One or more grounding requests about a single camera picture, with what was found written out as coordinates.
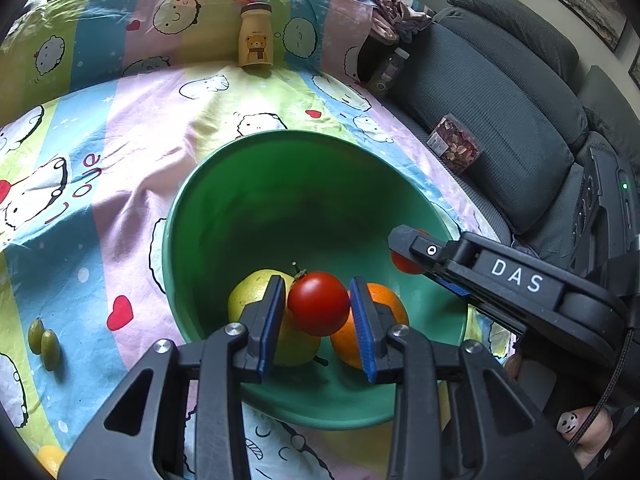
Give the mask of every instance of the finger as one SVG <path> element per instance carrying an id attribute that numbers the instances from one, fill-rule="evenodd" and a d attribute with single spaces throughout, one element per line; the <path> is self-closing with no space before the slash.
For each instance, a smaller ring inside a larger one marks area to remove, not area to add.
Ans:
<path id="1" fill-rule="evenodd" d="M 592 407 L 579 408 L 572 412 L 566 412 L 560 415 L 556 430 L 562 437 L 569 441 L 578 431 L 585 419 L 591 413 Z M 601 410 L 593 423 L 589 426 L 584 436 L 580 439 L 578 447 L 575 449 L 575 459 L 581 468 L 587 467 L 589 462 L 593 460 L 600 450 L 604 447 L 611 436 L 613 424 L 607 410 Z"/>
<path id="2" fill-rule="evenodd" d="M 504 371 L 509 374 L 509 377 L 516 379 L 520 373 L 520 367 L 522 366 L 522 354 L 514 354 L 510 356 L 504 363 Z"/>

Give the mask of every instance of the colorful bedspread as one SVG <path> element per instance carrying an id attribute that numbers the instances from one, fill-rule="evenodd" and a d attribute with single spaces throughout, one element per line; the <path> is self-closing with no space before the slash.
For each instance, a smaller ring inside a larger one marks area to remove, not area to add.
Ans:
<path id="1" fill-rule="evenodd" d="M 55 0 L 2 45 L 11 76 L 0 122 L 15 122 L 0 131 L 0 400 L 34 451 L 68 449 L 153 341 L 183 342 L 162 282 L 164 219 L 185 177 L 226 142 L 299 128 L 357 143 L 450 224 L 495 238 L 430 152 L 356 85 L 369 7 L 265 1 L 276 63 L 263 73 L 225 60 L 236 57 L 235 0 Z M 62 343 L 54 373 L 26 347 L 36 317 Z M 484 318 L 468 333 L 508 349 Z M 244 413 L 255 479 L 384 474 L 388 424 L 354 438 Z M 191 467 L 193 401 L 187 418 Z"/>

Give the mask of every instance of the plastic bottle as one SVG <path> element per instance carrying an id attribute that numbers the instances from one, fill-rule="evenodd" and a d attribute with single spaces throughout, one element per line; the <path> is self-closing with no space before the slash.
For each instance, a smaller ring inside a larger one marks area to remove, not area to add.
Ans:
<path id="1" fill-rule="evenodd" d="M 396 76 L 402 70 L 404 62 L 409 58 L 409 53 L 401 48 L 396 48 L 389 59 L 383 62 L 373 73 L 367 90 L 375 96 L 384 96 L 393 86 Z"/>
<path id="2" fill-rule="evenodd" d="M 271 6 L 261 2 L 245 5 L 238 37 L 238 65 L 272 65 Z"/>

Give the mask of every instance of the gray sofa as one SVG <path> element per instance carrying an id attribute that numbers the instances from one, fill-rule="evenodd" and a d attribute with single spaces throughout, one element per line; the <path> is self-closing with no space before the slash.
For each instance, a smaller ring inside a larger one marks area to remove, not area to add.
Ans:
<path id="1" fill-rule="evenodd" d="M 423 143 L 448 113 L 466 124 L 484 153 L 461 186 L 502 243 L 567 267 L 589 147 L 624 154 L 640 174 L 640 122 L 597 66 L 574 94 L 575 47 L 518 0 L 447 2 L 407 46 L 385 105 Z"/>

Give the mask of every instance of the tomato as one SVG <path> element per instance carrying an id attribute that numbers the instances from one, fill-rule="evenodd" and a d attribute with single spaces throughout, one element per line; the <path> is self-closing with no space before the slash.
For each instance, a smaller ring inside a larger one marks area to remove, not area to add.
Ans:
<path id="1" fill-rule="evenodd" d="M 420 231 L 421 233 L 424 233 L 426 235 L 429 234 L 427 231 L 424 231 L 423 229 L 416 229 L 416 231 Z M 393 264 L 396 266 L 398 270 L 404 272 L 405 274 L 422 274 L 424 272 L 420 265 L 414 264 L 408 258 L 401 256 L 395 251 L 390 250 L 389 252 L 391 253 L 391 261 L 393 262 Z"/>
<path id="2" fill-rule="evenodd" d="M 318 337 L 338 332 L 351 309 L 347 289 L 328 272 L 309 272 L 296 280 L 289 291 L 287 306 L 296 325 Z"/>

